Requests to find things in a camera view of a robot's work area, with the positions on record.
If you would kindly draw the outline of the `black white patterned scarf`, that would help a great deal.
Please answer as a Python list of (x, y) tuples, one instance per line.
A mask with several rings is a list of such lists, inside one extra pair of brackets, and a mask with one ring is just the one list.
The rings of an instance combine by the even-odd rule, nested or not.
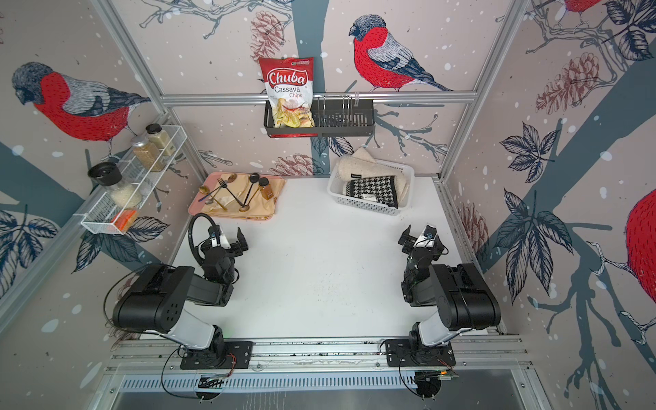
[(396, 177), (393, 175), (352, 179), (345, 183), (343, 194), (389, 208), (398, 208)]

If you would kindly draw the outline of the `beige knitted scarf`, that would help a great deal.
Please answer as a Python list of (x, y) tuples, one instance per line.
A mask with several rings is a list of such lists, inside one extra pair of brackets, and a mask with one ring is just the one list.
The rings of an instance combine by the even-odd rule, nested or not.
[(360, 147), (352, 155), (343, 156), (338, 162), (337, 171), (344, 182), (394, 176), (397, 199), (401, 202), (406, 199), (409, 191), (409, 172), (405, 171), (401, 164), (376, 160), (364, 147)]

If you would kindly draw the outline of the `white plastic basket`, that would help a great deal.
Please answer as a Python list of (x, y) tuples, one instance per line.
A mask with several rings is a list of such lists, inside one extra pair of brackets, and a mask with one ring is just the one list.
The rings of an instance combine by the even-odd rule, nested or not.
[(331, 171), (331, 176), (328, 180), (328, 186), (327, 186), (328, 195), (336, 203), (341, 205), (360, 208), (363, 210), (368, 210), (383, 215), (390, 215), (390, 216), (399, 215), (399, 213), (409, 208), (412, 202), (414, 178), (415, 178), (414, 169), (408, 165), (396, 163), (396, 162), (389, 162), (384, 160), (377, 160), (376, 162), (381, 166), (395, 169), (396, 171), (403, 174), (404, 177), (407, 179), (407, 188), (405, 190), (405, 194), (403, 198), (398, 201), (397, 208), (391, 208), (391, 207), (384, 206), (381, 203), (374, 203), (371, 201), (366, 201), (351, 196), (343, 195), (342, 192), (346, 182), (342, 180), (341, 177), (339, 176), (338, 162), (336, 163), (335, 167), (333, 167)]

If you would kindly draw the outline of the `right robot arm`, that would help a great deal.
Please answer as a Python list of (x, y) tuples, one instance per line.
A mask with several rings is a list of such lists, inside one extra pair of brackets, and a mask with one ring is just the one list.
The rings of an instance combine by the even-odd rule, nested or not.
[(500, 305), (478, 268), (472, 263), (448, 266), (438, 262), (448, 249), (433, 225), (427, 225), (418, 237), (407, 228), (398, 244), (407, 256), (401, 282), (404, 301), (414, 308), (436, 309), (413, 325), (412, 348), (442, 347), (465, 332), (500, 325)]

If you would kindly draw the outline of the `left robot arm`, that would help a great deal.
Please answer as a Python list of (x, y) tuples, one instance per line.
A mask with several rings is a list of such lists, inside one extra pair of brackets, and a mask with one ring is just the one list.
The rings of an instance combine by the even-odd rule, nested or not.
[(225, 307), (239, 273), (235, 259), (249, 249), (241, 230), (237, 239), (222, 244), (218, 229), (196, 248), (203, 275), (192, 266), (150, 265), (121, 297), (112, 312), (112, 324), (123, 330), (155, 334), (187, 350), (222, 356), (227, 350), (223, 331), (190, 313), (187, 302), (206, 307)]

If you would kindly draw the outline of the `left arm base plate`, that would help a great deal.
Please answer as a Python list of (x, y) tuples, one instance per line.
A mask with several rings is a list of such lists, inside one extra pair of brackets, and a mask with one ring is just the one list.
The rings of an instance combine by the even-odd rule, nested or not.
[(182, 370), (241, 370), (249, 367), (254, 342), (227, 341), (222, 348), (215, 347), (206, 350), (187, 350), (182, 359)]

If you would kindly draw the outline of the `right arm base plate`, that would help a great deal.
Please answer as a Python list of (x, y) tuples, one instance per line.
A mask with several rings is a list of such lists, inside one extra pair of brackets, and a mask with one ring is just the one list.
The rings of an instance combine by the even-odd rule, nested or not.
[(425, 347), (413, 345), (408, 338), (386, 339), (379, 345), (379, 352), (389, 367), (447, 367), (456, 364), (451, 344)]

